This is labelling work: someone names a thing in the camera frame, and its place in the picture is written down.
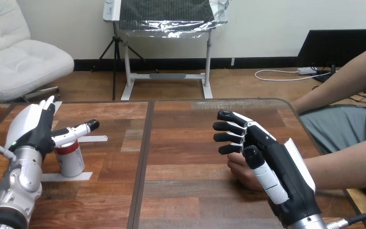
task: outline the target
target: black monitor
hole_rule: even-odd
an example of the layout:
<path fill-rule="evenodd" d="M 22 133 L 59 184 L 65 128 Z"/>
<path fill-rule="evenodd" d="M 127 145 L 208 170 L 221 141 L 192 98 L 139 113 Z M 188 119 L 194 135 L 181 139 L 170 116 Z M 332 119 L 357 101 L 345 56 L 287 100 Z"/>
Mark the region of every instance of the black monitor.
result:
<path fill-rule="evenodd" d="M 310 30 L 297 67 L 342 67 L 366 51 L 366 30 Z"/>

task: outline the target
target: human arm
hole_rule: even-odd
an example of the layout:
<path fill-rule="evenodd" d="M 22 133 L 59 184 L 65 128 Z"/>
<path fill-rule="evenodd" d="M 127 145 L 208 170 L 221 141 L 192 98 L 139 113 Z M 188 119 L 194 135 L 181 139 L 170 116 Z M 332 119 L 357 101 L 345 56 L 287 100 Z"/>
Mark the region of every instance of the human arm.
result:
<path fill-rule="evenodd" d="M 366 90 L 366 51 L 325 83 L 292 103 L 298 114 L 311 111 Z"/>
<path fill-rule="evenodd" d="M 304 161 L 317 189 L 366 187 L 366 141 Z M 248 188 L 262 190 L 241 154 L 229 154 L 228 166 L 234 176 Z"/>

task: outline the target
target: human hand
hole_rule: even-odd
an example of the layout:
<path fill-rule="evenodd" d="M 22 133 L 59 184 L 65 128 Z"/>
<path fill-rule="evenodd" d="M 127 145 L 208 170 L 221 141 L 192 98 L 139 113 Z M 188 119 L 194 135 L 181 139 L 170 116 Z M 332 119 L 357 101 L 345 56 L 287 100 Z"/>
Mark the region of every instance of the human hand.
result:
<path fill-rule="evenodd" d="M 242 154 L 228 154 L 228 167 L 231 169 L 232 174 L 248 189 L 263 191 L 262 185 L 259 180 L 257 180 L 253 171 L 249 168 Z"/>

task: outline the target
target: solar panel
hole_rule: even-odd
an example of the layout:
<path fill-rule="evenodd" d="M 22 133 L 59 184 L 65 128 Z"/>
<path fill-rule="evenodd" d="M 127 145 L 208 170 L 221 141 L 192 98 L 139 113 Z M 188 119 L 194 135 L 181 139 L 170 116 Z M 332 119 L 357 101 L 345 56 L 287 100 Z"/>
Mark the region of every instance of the solar panel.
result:
<path fill-rule="evenodd" d="M 215 27 L 209 0 L 122 0 L 122 30 L 194 31 Z"/>

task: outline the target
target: gray shorts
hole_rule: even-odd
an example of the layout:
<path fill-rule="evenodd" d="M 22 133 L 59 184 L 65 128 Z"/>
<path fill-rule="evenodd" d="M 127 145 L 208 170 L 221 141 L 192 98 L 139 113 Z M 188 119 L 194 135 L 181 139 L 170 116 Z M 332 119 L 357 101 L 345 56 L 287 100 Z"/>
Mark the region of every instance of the gray shorts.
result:
<path fill-rule="evenodd" d="M 366 107 L 335 105 L 304 114 L 301 120 L 325 154 L 366 141 Z"/>

